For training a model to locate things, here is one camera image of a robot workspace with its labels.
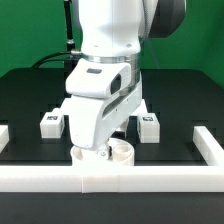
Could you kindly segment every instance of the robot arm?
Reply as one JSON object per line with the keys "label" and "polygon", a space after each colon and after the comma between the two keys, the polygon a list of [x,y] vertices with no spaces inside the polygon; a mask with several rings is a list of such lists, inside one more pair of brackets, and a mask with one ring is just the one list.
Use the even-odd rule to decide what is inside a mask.
{"label": "robot arm", "polygon": [[158,0],[73,4],[83,32],[83,57],[66,80],[72,95],[70,134],[75,146],[97,150],[141,103],[139,36],[149,33]]}

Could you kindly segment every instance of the black work surface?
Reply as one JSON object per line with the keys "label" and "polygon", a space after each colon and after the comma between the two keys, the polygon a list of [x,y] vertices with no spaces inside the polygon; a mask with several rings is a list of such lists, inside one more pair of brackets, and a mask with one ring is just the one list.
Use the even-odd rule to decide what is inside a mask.
{"label": "black work surface", "polygon": [[[143,98],[161,125],[160,144],[140,144],[136,119],[129,141],[136,165],[206,165],[192,143],[206,126],[224,144],[224,90],[201,72],[143,70]],[[64,99],[60,69],[16,69],[0,79],[0,124],[10,142],[0,164],[71,165],[68,121],[60,140],[41,140],[45,112]],[[222,223],[221,193],[0,194],[0,223]]]}

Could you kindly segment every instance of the black cable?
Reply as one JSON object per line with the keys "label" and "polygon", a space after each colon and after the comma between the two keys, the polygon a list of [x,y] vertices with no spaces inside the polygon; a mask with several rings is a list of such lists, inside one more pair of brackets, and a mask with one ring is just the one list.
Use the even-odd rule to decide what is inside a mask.
{"label": "black cable", "polygon": [[50,60],[45,60],[45,61],[42,61],[41,63],[37,64],[35,66],[35,68],[39,68],[41,65],[45,64],[45,63],[48,63],[48,62],[54,62],[54,61],[67,61],[67,60],[71,60],[71,59],[50,59]]}
{"label": "black cable", "polygon": [[39,61],[37,61],[35,64],[33,64],[31,68],[38,68],[39,65],[41,65],[44,61],[46,61],[49,58],[54,58],[54,57],[61,56],[61,55],[66,55],[66,54],[71,55],[71,52],[70,51],[62,51],[62,52],[50,54],[46,57],[41,58]]}

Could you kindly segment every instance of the small white block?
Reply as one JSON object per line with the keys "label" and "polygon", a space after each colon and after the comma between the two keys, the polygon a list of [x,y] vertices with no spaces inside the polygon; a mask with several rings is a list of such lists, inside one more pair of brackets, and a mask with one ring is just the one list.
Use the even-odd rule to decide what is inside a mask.
{"label": "small white block", "polygon": [[9,131],[7,125],[0,125],[0,153],[9,142]]}
{"label": "small white block", "polygon": [[138,114],[137,131],[141,143],[160,142],[160,124],[154,113]]}
{"label": "small white block", "polygon": [[64,127],[64,115],[59,110],[47,112],[40,123],[41,137],[61,138]]}

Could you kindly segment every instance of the white block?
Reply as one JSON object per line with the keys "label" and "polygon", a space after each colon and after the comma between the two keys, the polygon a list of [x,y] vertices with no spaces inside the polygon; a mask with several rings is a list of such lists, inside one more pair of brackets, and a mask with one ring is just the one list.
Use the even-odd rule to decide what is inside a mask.
{"label": "white block", "polygon": [[206,127],[194,127],[193,142],[209,166],[224,166],[223,148]]}
{"label": "white block", "polygon": [[0,153],[9,142],[8,125],[0,125]]}
{"label": "white block", "polygon": [[154,113],[138,114],[137,131],[141,143],[160,142],[160,124]]}
{"label": "white block", "polygon": [[65,127],[64,115],[60,109],[54,109],[53,112],[45,113],[41,123],[42,138],[61,138]]}

